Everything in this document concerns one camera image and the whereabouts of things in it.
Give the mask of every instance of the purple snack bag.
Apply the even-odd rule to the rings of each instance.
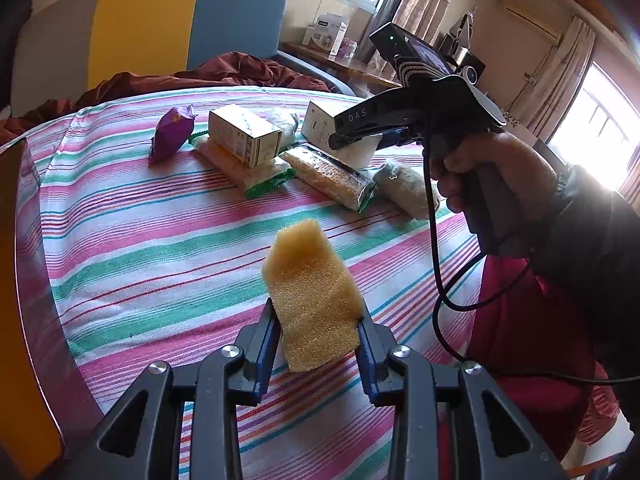
[[[177,152],[191,135],[195,118],[191,105],[171,108],[165,113],[151,139],[149,160],[162,162]]]

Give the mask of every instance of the silver screw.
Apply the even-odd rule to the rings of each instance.
[[[411,349],[408,346],[405,346],[405,345],[397,345],[397,346],[394,346],[391,349],[391,353],[395,357],[403,359],[405,357],[409,357],[409,354],[411,353]]]
[[[231,359],[240,355],[240,349],[236,345],[226,345],[220,349],[220,353],[222,354],[222,357]]]
[[[162,375],[166,372],[166,363],[164,361],[154,361],[148,366],[147,370],[149,370],[150,374]]]
[[[482,371],[482,367],[475,361],[467,361],[462,365],[462,369],[469,375],[476,375]]]

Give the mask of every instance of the bed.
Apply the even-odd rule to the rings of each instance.
[[[316,218],[345,260],[373,319],[433,362],[449,363],[431,327],[436,297],[428,222],[374,198],[361,213],[298,179],[254,200],[186,144],[149,166],[159,118],[191,104],[195,130],[210,109],[238,104],[258,114],[286,107],[304,117],[309,99],[354,103],[325,92],[257,87],[205,88],[124,98],[28,132],[41,179],[39,200],[49,280],[66,341],[106,412],[149,362],[196,362],[257,320],[267,293],[260,268],[274,234]],[[303,140],[298,130],[299,140]],[[415,145],[376,152],[422,165]],[[438,237],[446,279],[477,252],[462,215],[444,205]],[[482,265],[457,285],[460,303],[477,299]],[[468,344],[473,313],[441,314],[445,336]],[[278,353],[257,408],[238,408],[247,479],[384,478],[393,411],[374,408],[353,354],[291,374]],[[190,410],[185,408],[180,478],[189,475]]]

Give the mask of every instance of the black jacket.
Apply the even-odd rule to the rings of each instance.
[[[530,258],[534,272],[577,301],[611,379],[640,376],[640,217],[573,166],[559,177],[543,233]],[[640,478],[640,381],[613,390],[636,436],[610,478]]]

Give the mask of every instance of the yellow sponge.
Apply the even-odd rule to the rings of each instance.
[[[316,220],[276,234],[262,278],[282,325],[289,370],[317,368],[359,345],[364,300]]]

